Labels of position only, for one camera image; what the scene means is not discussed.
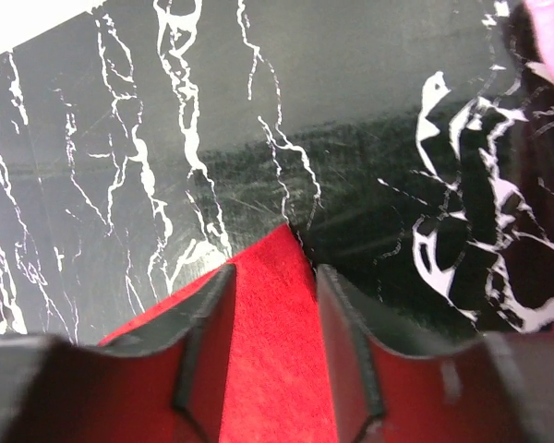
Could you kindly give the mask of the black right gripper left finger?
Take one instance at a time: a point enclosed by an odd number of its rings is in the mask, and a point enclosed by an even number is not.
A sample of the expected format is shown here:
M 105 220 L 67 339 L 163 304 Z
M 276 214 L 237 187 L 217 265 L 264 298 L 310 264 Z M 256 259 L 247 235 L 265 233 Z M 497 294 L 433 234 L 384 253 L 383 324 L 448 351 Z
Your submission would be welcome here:
M 0 442 L 216 442 L 236 269 L 103 346 L 0 335 Z

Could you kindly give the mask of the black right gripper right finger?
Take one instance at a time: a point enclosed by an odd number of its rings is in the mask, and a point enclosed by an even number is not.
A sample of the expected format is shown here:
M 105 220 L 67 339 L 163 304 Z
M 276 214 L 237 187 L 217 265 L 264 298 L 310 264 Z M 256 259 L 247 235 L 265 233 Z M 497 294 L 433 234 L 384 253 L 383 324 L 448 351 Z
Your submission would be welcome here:
M 317 299 L 342 442 L 554 442 L 554 332 L 454 343 L 322 265 Z

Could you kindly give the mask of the dark red t shirt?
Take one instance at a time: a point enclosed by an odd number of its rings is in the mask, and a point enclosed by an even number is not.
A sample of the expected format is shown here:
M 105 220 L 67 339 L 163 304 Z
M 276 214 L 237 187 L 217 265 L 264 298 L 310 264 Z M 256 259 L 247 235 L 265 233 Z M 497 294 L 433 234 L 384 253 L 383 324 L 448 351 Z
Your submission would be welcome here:
M 235 321 L 220 442 L 334 442 L 315 280 L 286 224 L 231 258 Z

